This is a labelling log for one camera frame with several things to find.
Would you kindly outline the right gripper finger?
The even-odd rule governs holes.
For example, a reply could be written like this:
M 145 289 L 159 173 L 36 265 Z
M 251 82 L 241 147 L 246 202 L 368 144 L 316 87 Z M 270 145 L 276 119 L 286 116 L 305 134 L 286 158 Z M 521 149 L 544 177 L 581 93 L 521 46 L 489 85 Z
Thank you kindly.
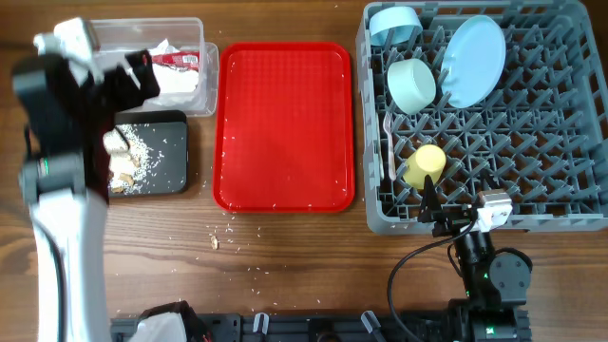
M 421 219 L 440 219 L 442 206 L 438 200 L 435 185 L 430 175 L 425 176 L 423 196 L 420 206 Z
M 494 181 L 493 176 L 488 170 L 480 171 L 480 181 L 482 191 L 484 192 L 497 189 L 497 183 Z

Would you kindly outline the white napkin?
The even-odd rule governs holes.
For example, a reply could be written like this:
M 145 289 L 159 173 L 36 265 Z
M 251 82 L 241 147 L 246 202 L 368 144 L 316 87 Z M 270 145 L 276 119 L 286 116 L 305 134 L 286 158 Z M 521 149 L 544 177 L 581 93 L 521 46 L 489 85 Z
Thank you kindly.
M 189 51 L 180 50 L 172 46 L 167 39 L 161 41 L 156 47 L 149 50 L 151 57 L 155 55 Z M 161 93 L 188 93 L 193 92 L 199 84 L 200 76 L 199 71 L 176 69 L 168 66 L 161 66 L 154 64 L 152 61 L 152 67 L 161 89 Z

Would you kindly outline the yellow plastic cup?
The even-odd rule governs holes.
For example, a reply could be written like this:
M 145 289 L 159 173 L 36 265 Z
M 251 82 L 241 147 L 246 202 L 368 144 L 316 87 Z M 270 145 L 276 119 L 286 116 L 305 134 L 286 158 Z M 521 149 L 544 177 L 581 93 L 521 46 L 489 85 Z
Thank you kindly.
M 426 176 L 436 184 L 447 163 L 447 155 L 442 148 L 433 144 L 419 147 L 407 160 L 403 179 L 409 186 L 423 190 Z

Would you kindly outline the red sauce packet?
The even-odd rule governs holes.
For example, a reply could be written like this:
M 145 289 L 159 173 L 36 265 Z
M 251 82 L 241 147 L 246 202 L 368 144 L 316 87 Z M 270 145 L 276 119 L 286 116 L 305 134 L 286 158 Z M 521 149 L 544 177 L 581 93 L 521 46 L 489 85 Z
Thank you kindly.
M 154 64 L 176 69 L 195 70 L 200 69 L 200 54 L 197 51 L 180 51 L 155 55 L 152 57 Z

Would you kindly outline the food scraps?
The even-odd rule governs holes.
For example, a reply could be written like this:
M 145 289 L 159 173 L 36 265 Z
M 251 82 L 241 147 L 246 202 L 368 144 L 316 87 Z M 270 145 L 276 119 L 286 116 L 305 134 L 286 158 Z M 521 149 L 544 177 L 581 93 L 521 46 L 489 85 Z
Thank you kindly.
M 118 124 L 104 135 L 104 147 L 110 157 L 108 191 L 111 196 L 150 194 L 152 180 L 164 154 L 154 143 L 157 127 L 152 123 Z

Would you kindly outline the white plastic fork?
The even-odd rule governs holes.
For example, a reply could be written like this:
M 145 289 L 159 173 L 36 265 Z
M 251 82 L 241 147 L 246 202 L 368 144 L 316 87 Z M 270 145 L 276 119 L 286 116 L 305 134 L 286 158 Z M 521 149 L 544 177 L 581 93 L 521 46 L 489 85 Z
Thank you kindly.
M 387 112 L 385 114 L 384 120 L 383 120 L 383 129 L 387 136 L 387 148 L 388 148 L 387 155 L 388 155 L 389 178 L 392 181 L 395 181 L 397 178 L 397 174 L 396 174 L 396 166 L 395 166 L 395 159 L 394 159 L 394 145 L 393 145 L 391 125 L 392 125 L 391 114 L 389 112 Z

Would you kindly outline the mint green bowl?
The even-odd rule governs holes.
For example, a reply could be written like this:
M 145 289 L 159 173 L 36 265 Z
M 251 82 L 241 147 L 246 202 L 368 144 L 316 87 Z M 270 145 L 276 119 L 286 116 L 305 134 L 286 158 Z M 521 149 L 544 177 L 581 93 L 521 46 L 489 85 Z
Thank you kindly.
M 435 79 L 430 68 L 419 59 L 392 63 L 387 79 L 390 96 L 406 114 L 418 113 L 435 99 Z

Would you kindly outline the light blue plate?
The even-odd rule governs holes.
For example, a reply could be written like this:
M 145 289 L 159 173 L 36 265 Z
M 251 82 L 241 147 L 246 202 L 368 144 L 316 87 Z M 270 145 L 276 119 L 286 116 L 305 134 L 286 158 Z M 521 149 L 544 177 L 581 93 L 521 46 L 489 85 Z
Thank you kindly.
M 500 26 L 486 15 L 467 19 L 452 35 L 442 62 L 441 88 L 448 103 L 466 108 L 485 99 L 504 69 L 506 41 Z

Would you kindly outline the light blue bowl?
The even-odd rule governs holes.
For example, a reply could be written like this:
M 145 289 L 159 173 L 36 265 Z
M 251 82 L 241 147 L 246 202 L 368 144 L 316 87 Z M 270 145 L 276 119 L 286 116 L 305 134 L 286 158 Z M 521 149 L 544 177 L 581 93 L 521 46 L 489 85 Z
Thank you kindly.
M 370 44 L 383 46 L 389 40 L 399 44 L 416 38 L 423 30 L 416 11 L 411 7 L 398 6 L 382 9 L 370 18 Z

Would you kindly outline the white plastic spoon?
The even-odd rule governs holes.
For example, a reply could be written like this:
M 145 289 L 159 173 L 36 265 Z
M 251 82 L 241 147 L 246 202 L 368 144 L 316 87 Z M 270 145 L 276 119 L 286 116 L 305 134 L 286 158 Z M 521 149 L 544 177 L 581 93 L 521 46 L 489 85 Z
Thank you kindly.
M 376 148 L 377 148 L 377 154 L 378 154 L 378 160 L 379 160 L 380 181 L 383 181 L 384 178 L 385 178 L 385 168 L 384 168 L 384 160 L 383 160 L 383 155 L 382 155 L 382 144 L 381 144 L 381 142 L 378 142 L 376 144 Z

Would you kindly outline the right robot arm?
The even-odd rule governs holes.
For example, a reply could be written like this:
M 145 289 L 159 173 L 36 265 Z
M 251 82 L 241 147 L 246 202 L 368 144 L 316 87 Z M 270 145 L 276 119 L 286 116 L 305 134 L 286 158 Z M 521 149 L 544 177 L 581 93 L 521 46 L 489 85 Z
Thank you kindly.
M 432 234 L 453 238 L 450 259 L 465 286 L 465 299 L 452 299 L 441 318 L 440 341 L 529 341 L 527 301 L 533 263 L 523 252 L 497 249 L 490 232 L 506 224 L 512 199 L 487 171 L 486 188 L 458 212 L 442 208 L 431 176 L 425 176 L 421 222 L 434 224 Z

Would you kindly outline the clear plastic waste bin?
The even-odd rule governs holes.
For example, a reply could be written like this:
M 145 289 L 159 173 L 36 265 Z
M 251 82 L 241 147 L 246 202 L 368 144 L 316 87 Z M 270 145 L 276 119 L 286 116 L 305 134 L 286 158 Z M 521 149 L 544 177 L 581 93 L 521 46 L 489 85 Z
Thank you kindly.
M 149 51 L 164 39 L 180 50 L 199 52 L 199 84 L 193 92 L 160 93 L 139 106 L 139 111 L 176 109 L 189 116 L 211 116 L 215 113 L 219 89 L 219 49 L 204 39 L 200 19 L 104 19 L 94 20 L 92 26 L 100 45 L 95 60 L 103 68 L 122 63 L 129 52 Z

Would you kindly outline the black food waste tray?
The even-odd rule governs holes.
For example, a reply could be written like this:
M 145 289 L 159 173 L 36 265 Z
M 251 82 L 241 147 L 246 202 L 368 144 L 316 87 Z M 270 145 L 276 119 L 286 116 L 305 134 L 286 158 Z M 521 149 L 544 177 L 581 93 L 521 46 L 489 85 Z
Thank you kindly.
M 188 122 L 178 110 L 127 112 L 104 134 L 111 198 L 182 192 L 187 185 Z

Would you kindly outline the grey dishwasher rack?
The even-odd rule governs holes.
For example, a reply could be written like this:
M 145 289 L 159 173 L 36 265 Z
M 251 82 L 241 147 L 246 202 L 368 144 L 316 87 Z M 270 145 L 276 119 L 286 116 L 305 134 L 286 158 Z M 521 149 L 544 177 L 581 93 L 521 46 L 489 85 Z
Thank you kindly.
M 367 224 L 380 235 L 426 234 L 417 220 L 422 194 L 404 182 L 406 160 L 420 146 L 446 153 L 436 191 L 458 209 L 482 190 L 488 170 L 512 198 L 510 229 L 532 232 L 597 231 L 607 225 L 607 83 L 586 7 L 579 1 L 427 1 L 413 9 L 423 30 L 407 42 L 372 46 L 370 19 L 388 8 L 365 6 L 357 32 L 358 89 L 364 116 L 363 171 Z M 503 30 L 506 60 L 500 81 L 482 101 L 455 108 L 446 94 L 416 114 L 390 96 L 392 63 L 422 60 L 438 84 L 457 28 L 486 15 Z M 397 178 L 389 177 L 385 114 Z M 376 144 L 385 178 L 380 181 Z

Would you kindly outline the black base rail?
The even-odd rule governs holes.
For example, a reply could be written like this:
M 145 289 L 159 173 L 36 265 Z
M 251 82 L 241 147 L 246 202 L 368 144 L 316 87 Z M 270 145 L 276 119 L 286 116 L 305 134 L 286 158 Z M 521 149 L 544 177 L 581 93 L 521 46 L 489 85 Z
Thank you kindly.
M 524 341 L 533 339 L 528 312 L 456 313 L 404 312 L 403 322 L 423 341 Z M 257 332 L 251 316 L 201 314 L 207 339 L 218 342 L 407 341 L 408 335 L 390 316 L 379 316 L 370 331 L 361 315 L 280 315 L 265 319 Z

